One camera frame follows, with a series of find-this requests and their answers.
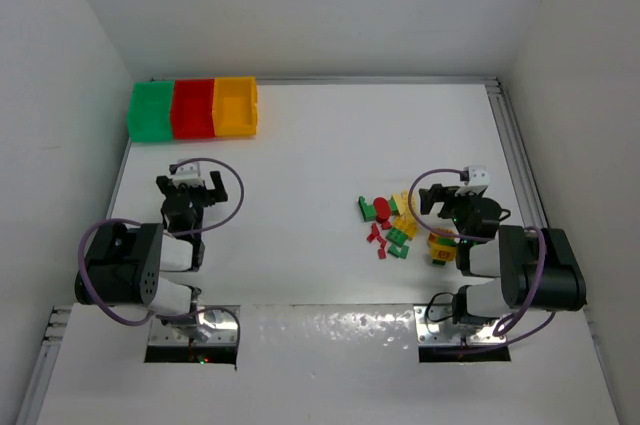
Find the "yellow butterfly round lego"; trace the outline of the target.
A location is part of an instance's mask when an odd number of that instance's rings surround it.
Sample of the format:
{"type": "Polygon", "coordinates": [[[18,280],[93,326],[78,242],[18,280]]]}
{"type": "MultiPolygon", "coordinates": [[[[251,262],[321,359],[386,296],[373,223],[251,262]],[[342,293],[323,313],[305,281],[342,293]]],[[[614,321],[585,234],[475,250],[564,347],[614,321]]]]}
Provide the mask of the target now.
{"type": "Polygon", "coordinates": [[[439,227],[436,227],[434,231],[429,233],[427,241],[430,246],[443,245],[455,247],[457,244],[453,230],[439,227]]]}

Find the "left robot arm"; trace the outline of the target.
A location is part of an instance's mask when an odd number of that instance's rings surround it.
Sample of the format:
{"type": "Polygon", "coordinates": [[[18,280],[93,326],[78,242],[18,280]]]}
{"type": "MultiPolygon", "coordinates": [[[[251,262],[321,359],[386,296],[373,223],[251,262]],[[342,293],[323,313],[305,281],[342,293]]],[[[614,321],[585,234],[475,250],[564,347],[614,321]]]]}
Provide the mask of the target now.
{"type": "Polygon", "coordinates": [[[199,271],[206,250],[202,235],[230,220],[204,224],[207,208],[228,201],[221,173],[209,175],[207,184],[197,163],[172,165],[156,178],[164,197],[158,221],[110,218],[91,225],[78,245],[76,300],[127,327],[157,317],[186,328],[211,311],[197,303],[197,288],[162,276],[199,271]]]}

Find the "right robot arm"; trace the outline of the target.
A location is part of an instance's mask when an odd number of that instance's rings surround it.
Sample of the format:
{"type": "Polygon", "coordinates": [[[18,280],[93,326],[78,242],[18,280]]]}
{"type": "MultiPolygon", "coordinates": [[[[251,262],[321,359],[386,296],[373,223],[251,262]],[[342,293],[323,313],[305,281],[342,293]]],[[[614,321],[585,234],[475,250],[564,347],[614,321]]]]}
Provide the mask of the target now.
{"type": "Polygon", "coordinates": [[[458,271],[487,280],[449,292],[450,302],[439,311],[431,308],[445,294],[434,295],[425,307],[426,323],[443,322],[465,337],[491,325],[501,337],[530,309],[579,311],[586,304],[586,282],[563,230],[507,225],[507,209],[459,186],[421,188],[419,198],[422,215],[439,204],[438,216],[453,222],[458,271]]]}

